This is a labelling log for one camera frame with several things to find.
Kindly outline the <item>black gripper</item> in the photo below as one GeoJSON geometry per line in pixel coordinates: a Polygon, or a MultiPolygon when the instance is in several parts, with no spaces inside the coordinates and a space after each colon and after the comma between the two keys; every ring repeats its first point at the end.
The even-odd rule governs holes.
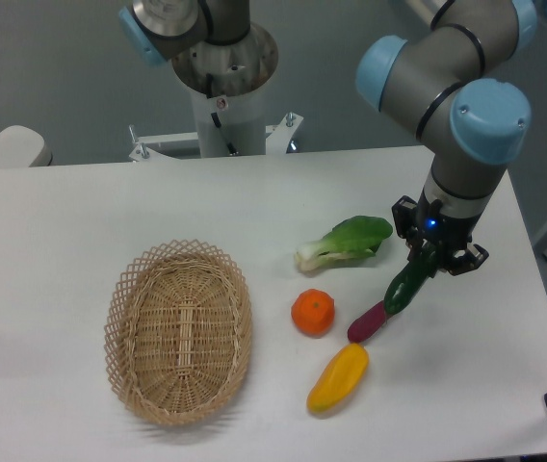
{"type": "Polygon", "coordinates": [[[486,261],[489,252],[472,238],[482,210],[468,212],[465,203],[448,194],[428,198],[422,192],[418,205],[403,195],[392,206],[396,233],[413,246],[413,258],[433,253],[433,259],[451,259],[446,272],[452,276],[477,270],[486,261]]]}

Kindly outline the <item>second grey robot arm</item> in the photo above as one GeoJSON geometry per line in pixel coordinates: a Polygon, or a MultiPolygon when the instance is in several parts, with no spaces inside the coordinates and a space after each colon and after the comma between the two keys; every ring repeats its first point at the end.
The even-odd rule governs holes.
{"type": "Polygon", "coordinates": [[[201,42],[239,42],[250,30],[250,6],[248,1],[133,1],[118,20],[143,61],[160,65],[201,42]]]}

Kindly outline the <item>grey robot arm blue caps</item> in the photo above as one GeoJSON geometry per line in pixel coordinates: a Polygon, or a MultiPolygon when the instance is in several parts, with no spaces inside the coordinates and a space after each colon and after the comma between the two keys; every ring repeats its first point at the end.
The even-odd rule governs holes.
{"type": "Polygon", "coordinates": [[[433,154],[418,200],[392,209],[416,259],[432,246],[439,270],[476,270],[487,252],[472,234],[532,122],[516,86],[489,77],[533,39],[531,1],[438,1],[430,33],[417,42],[377,40],[355,74],[358,93],[433,154]]]}

